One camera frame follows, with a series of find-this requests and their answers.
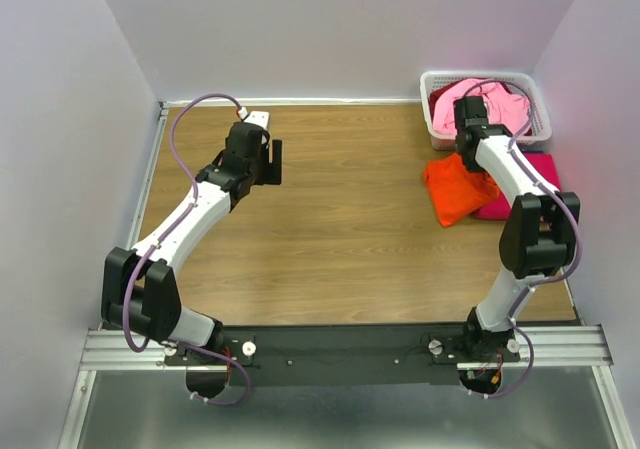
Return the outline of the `orange t-shirt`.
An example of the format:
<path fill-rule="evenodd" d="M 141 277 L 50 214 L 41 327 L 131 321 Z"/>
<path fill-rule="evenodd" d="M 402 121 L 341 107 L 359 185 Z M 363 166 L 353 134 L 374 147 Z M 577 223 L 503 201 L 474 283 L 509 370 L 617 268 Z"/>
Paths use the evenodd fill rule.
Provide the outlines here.
<path fill-rule="evenodd" d="M 456 153 L 428 162 L 422 177 L 442 227 L 454 225 L 501 194 L 489 174 L 469 172 Z"/>

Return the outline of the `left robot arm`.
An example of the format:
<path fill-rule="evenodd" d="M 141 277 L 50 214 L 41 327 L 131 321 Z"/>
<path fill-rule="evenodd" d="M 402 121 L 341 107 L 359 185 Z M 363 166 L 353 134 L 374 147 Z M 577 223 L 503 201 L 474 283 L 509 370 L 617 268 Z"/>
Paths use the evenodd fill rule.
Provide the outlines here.
<path fill-rule="evenodd" d="M 282 143 L 271 137 L 269 115 L 253 111 L 232 125 L 224 149 L 200 170 L 174 211 L 130 249 L 106 257 L 101 317 L 154 342 L 187 345 L 201 364 L 224 349 L 223 324 L 186 308 L 177 275 L 197 244 L 255 185 L 282 181 Z"/>

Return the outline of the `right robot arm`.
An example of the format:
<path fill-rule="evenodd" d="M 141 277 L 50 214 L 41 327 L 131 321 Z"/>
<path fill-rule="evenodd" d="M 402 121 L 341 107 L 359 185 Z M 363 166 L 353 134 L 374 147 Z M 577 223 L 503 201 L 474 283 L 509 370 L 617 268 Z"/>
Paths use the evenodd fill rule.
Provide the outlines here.
<path fill-rule="evenodd" d="M 510 208 L 499 240 L 502 267 L 459 339 L 462 353 L 480 361 L 507 346 L 535 289 L 558 281 L 559 270 L 578 262 L 580 200 L 546 181 L 505 125 L 489 122 L 482 97 L 465 95 L 453 108 L 455 147 L 464 168 L 491 176 Z"/>

